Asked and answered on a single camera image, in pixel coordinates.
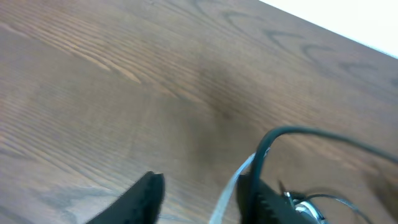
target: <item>brown wooden surface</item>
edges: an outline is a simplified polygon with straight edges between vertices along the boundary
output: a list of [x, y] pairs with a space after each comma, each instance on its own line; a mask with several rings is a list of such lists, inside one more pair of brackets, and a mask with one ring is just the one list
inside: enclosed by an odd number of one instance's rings
[[[147, 170], [159, 223], [206, 223], [273, 127], [397, 155], [398, 60], [255, 0], [0, 0], [0, 119], [0, 223], [84, 223]], [[343, 144], [283, 137], [262, 176], [394, 223], [397, 167]]]

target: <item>black cord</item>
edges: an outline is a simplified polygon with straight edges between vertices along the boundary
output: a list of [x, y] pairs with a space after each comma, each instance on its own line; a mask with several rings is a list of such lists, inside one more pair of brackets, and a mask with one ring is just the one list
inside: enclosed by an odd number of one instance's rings
[[256, 199], [256, 194], [259, 187], [260, 174], [262, 165], [264, 163], [264, 155], [267, 152], [267, 149], [271, 146], [271, 144], [275, 141], [275, 139], [283, 134], [312, 134], [324, 138], [330, 138], [338, 141], [346, 142], [350, 145], [361, 148], [362, 150], [377, 155], [381, 158], [387, 159], [395, 164], [398, 164], [398, 157], [389, 154], [388, 152], [384, 152], [380, 149], [377, 149], [373, 146], [367, 145], [360, 141], [348, 138], [346, 136], [342, 136], [339, 134], [331, 133], [328, 131], [324, 131], [317, 128], [307, 128], [301, 126], [283, 126], [279, 128], [275, 128], [269, 131], [263, 139], [261, 139], [260, 144], [257, 147], [256, 155], [254, 156], [254, 160], [252, 162], [252, 166], [249, 172], [249, 192], [248, 192], [248, 201], [247, 201], [247, 209], [243, 215], [243, 223], [249, 224], [254, 223], [252, 220], [252, 213], [254, 211], [254, 201]]
[[355, 206], [353, 203], [351, 203], [351, 202], [349, 202], [349, 201], [347, 201], [345, 199], [333, 196], [333, 195], [328, 195], [328, 194], [313, 194], [313, 195], [309, 195], [305, 199], [302, 199], [302, 200], [294, 202], [294, 205], [300, 204], [302, 202], [308, 201], [308, 200], [316, 198], [316, 197], [325, 197], [325, 198], [335, 199], [336, 201], [346, 205], [347, 207], [352, 209], [355, 213], [360, 215], [368, 224], [373, 224], [372, 221], [370, 220], [370, 218], [365, 213], [363, 213], [357, 206]]

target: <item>white cable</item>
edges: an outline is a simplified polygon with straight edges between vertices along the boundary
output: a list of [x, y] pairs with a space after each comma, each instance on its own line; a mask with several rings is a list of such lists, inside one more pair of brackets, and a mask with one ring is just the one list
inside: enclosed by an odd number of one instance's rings
[[[270, 148], [267, 149], [266, 153], [264, 154], [264, 157], [267, 155], [269, 149]], [[213, 214], [211, 215], [209, 224], [221, 224], [221, 222], [223, 221], [224, 212], [226, 210], [226, 207], [228, 206], [229, 199], [231, 198], [232, 192], [234, 190], [234, 186], [238, 181], [238, 177], [242, 173], [242, 171], [248, 168], [248, 166], [253, 161], [255, 155], [256, 153], [251, 154], [251, 156], [249, 156], [248, 159], [244, 161], [244, 163], [241, 165], [241, 167], [239, 167], [239, 169], [234, 173], [234, 175], [232, 175], [231, 179], [228, 181], [223, 192], [218, 198], [217, 205], [213, 210]]]

